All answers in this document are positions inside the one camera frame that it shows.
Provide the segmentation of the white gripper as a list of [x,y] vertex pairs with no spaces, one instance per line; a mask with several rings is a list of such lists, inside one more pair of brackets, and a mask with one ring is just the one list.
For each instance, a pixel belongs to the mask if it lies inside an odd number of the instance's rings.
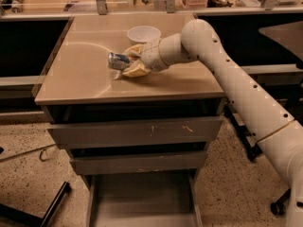
[[135,44],[127,48],[123,54],[132,62],[122,70],[122,75],[127,78],[138,78],[147,76],[150,71],[167,70],[169,67],[160,55],[160,42],[161,39],[158,38],[145,44]]

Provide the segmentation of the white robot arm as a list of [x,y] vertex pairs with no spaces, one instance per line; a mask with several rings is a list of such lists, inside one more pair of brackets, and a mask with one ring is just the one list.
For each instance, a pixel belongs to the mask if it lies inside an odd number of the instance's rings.
[[181,32],[136,44],[124,52],[144,73],[200,61],[218,81],[234,109],[278,175],[291,188],[286,227],[303,227],[303,127],[224,51],[204,20],[191,20]]

